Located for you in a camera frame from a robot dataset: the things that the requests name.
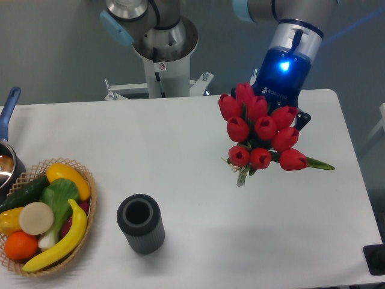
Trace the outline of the blue Robotiq gripper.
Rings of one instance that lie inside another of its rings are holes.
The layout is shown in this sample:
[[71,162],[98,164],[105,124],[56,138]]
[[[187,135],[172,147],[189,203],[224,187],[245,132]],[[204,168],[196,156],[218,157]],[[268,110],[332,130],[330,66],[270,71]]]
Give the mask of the blue Robotiq gripper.
[[[279,22],[252,85],[256,95],[266,98],[270,111],[284,106],[298,107],[298,96],[323,36],[318,27],[302,20]],[[231,96],[236,97],[236,88],[231,90]],[[310,114],[299,108],[294,128],[301,131],[310,121]]]

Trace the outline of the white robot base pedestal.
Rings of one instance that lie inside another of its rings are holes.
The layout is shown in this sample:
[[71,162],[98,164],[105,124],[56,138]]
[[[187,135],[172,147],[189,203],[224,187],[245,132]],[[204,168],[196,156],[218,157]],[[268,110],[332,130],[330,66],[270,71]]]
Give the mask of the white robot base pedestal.
[[195,25],[181,16],[179,22],[167,30],[148,30],[139,39],[131,36],[112,18],[106,18],[113,37],[124,46],[132,46],[142,59],[146,82],[141,84],[110,85],[105,80],[107,101],[123,99],[124,95],[147,93],[153,98],[204,96],[214,75],[203,72],[190,78],[190,59],[198,44]]

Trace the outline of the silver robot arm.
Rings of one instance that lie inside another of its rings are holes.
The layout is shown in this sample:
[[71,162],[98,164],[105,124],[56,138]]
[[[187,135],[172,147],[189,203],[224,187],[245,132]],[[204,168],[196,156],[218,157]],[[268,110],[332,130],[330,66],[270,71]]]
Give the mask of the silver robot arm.
[[[271,109],[296,107],[298,96],[324,38],[336,1],[233,1],[247,22],[273,20],[277,29],[250,84]],[[206,84],[190,83],[190,56],[198,35],[180,13],[179,1],[107,1],[100,21],[123,46],[142,58],[150,98],[202,95]]]

